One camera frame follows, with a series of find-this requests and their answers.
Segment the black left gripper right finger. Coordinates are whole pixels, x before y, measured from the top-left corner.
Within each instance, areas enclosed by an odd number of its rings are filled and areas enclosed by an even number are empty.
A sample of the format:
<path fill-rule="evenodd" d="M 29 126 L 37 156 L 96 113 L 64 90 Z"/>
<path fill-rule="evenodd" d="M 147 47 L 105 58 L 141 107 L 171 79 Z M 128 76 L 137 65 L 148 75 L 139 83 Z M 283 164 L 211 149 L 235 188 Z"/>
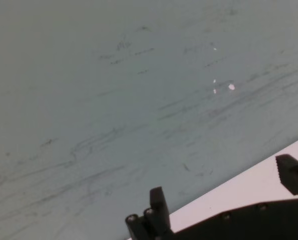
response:
<path fill-rule="evenodd" d="M 280 183 L 294 196 L 298 196 L 298 160 L 289 154 L 275 157 Z"/>

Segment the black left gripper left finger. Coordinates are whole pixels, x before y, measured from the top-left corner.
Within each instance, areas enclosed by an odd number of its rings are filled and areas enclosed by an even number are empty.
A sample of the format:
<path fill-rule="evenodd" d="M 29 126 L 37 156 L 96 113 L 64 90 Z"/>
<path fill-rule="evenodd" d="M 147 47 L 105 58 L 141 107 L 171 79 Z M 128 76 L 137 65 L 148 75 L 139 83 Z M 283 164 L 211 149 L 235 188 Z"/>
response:
<path fill-rule="evenodd" d="M 125 218 L 132 240 L 172 240 L 169 210 L 162 187 L 150 190 L 150 207 L 143 215 L 131 214 Z"/>

